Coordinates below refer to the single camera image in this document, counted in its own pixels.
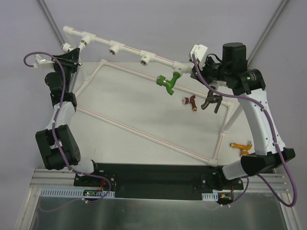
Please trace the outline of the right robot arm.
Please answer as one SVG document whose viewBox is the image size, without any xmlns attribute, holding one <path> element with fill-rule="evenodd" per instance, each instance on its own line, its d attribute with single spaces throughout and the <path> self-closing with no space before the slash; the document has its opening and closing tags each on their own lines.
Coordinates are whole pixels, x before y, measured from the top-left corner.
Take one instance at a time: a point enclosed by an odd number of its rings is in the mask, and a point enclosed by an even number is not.
<svg viewBox="0 0 307 230">
<path fill-rule="evenodd" d="M 243 43 L 224 44 L 218 62 L 203 45 L 194 45 L 189 54 L 195 79 L 213 93 L 218 93 L 212 85 L 217 81 L 232 90 L 230 97 L 236 98 L 243 109 L 254 141 L 254 153 L 222 167 L 223 173 L 216 176 L 221 189 L 231 186 L 235 178 L 275 169 L 295 157 L 294 149 L 286 147 L 271 118 L 263 76 L 258 69 L 248 69 L 246 55 Z"/>
</svg>

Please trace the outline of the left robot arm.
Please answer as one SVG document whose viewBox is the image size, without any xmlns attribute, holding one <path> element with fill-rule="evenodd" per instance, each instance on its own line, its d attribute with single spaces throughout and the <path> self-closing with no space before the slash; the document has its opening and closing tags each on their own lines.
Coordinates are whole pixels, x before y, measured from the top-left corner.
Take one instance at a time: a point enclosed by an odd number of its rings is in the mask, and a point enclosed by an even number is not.
<svg viewBox="0 0 307 230">
<path fill-rule="evenodd" d="M 70 48 L 67 53 L 52 57 L 54 70 L 45 76 L 45 84 L 50 90 L 54 112 L 47 127 L 36 132 L 35 139 L 48 170 L 70 166 L 72 170 L 86 173 L 84 179 L 90 186 L 97 186 L 102 176 L 95 171 L 93 160 L 81 156 L 69 128 L 77 107 L 73 88 L 79 73 L 79 55 L 79 48 Z"/>
</svg>

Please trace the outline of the white water faucet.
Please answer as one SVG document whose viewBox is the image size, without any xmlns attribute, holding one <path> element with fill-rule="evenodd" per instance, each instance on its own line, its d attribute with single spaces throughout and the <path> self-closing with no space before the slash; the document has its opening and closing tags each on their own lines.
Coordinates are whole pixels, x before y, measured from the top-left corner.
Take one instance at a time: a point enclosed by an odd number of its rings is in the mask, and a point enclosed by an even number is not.
<svg viewBox="0 0 307 230">
<path fill-rule="evenodd" d="M 87 46 L 87 43 L 85 41 L 81 41 L 76 47 L 72 46 L 71 44 L 69 43 L 64 43 L 62 44 L 61 46 L 61 49 L 63 51 L 63 53 L 68 53 L 70 51 L 72 51 L 73 49 L 75 48 L 79 48 L 80 51 L 83 50 L 85 47 Z"/>
</svg>

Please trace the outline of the white PVC pipe frame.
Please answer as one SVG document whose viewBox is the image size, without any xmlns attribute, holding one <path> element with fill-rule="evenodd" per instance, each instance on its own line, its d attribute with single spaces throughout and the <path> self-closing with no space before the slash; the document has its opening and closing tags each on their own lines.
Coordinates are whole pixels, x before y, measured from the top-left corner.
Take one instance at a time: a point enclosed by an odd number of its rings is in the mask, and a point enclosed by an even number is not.
<svg viewBox="0 0 307 230">
<path fill-rule="evenodd" d="M 76 91 L 72 131 L 83 158 L 99 162 L 226 165 L 239 159 L 227 135 L 234 104 L 222 113 L 194 112 L 184 96 L 206 98 L 203 90 L 177 85 L 173 96 L 153 76 L 102 59 Z"/>
</svg>

